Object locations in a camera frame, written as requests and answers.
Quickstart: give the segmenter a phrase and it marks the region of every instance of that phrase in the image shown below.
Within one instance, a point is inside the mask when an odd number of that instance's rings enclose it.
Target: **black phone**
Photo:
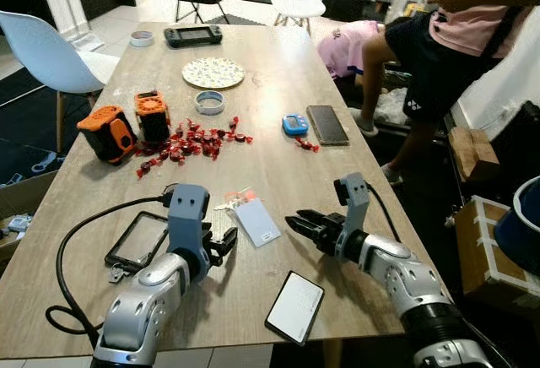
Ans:
[[[307,107],[307,114],[321,145],[348,145],[347,133],[343,130],[334,108],[329,105],[311,105]]]
[[[323,288],[289,271],[264,325],[302,346],[310,334],[323,296]]]

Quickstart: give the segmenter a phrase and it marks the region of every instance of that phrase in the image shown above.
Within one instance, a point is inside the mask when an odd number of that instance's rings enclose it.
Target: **black cable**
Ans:
[[[503,351],[493,342],[491,341],[484,333],[482,333],[480,330],[478,330],[476,327],[473,326],[472,323],[470,323],[464,316],[462,316],[462,320],[469,326],[469,328],[472,330],[473,333],[477,335],[482,342],[488,346],[490,349],[492,349],[495,354],[510,368],[519,368],[517,364],[512,361],[508,356],[503,355]]]
[[[388,213],[388,209],[386,209],[386,205],[384,204],[384,202],[382,202],[382,199],[379,196],[379,193],[369,183],[366,182],[365,185],[368,187],[368,190],[370,190],[373,193],[373,195],[375,195],[375,198],[377,198],[377,201],[379,202],[382,208],[382,211],[384,212],[386,216],[386,220],[388,221],[388,224],[390,225],[390,229],[391,229],[392,234],[394,235],[394,239],[398,243],[401,243],[402,240],[399,238],[399,235],[397,234],[396,226],[394,226],[394,223],[392,222],[392,218],[390,217],[390,214]]]
[[[136,199],[134,201],[122,203],[120,205],[113,206],[112,208],[108,208],[102,212],[99,212],[98,214],[95,214],[93,216],[90,216],[89,218],[83,220],[78,225],[73,227],[64,237],[62,240],[62,243],[60,243],[60,246],[58,247],[58,253],[57,253],[57,280],[58,280],[58,286],[60,286],[60,291],[62,292],[62,295],[64,296],[64,299],[66,300],[69,307],[65,306],[59,306],[54,305],[49,308],[47,308],[45,312],[45,317],[47,321],[58,330],[68,333],[68,334],[88,334],[89,340],[92,343],[92,347],[95,348],[98,337],[100,336],[98,333],[98,330],[103,326],[103,323],[99,324],[98,326],[92,325],[90,320],[86,317],[83,310],[80,308],[78,303],[73,298],[73,295],[69,291],[68,285],[66,284],[66,280],[64,278],[64,272],[63,272],[63,257],[64,252],[66,250],[66,245],[71,240],[71,238],[77,233],[79,230],[81,230],[85,225],[87,225],[90,222],[93,222],[96,219],[102,218],[103,216],[106,216],[107,214],[111,214],[112,212],[116,212],[117,210],[128,208],[133,205],[138,205],[140,203],[146,203],[146,202],[163,202],[165,196],[159,196],[159,197],[151,197],[151,198],[140,198]],[[69,327],[65,327],[59,322],[57,322],[51,315],[53,311],[61,311],[63,313],[67,313],[69,316],[74,317],[76,320],[78,320],[83,325],[83,330],[73,329]]]

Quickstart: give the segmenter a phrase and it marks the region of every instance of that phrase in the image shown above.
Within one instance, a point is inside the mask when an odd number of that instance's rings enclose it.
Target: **cardboard box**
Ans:
[[[487,181],[499,172],[499,160],[484,130],[454,127],[448,136],[462,182]]]
[[[11,217],[16,214],[35,212],[40,206],[57,172],[48,172],[13,185],[0,188],[0,227],[7,227]],[[20,240],[17,233],[10,233],[0,240],[0,276],[8,266]]]
[[[509,208],[473,196],[456,214],[456,235],[464,295],[537,320],[540,278],[511,261],[497,246],[494,229]]]

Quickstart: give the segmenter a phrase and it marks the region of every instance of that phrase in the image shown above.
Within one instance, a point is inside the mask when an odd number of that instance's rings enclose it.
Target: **orange device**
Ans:
[[[119,164],[135,147],[137,136],[120,106],[103,106],[77,123],[100,160]]]
[[[159,91],[135,95],[135,114],[147,142],[163,142],[170,136],[169,111]]]

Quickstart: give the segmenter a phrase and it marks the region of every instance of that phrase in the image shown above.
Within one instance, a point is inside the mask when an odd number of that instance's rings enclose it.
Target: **white plate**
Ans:
[[[182,76],[197,87],[228,88],[244,79],[244,69],[228,58],[207,57],[187,64],[182,69]]]

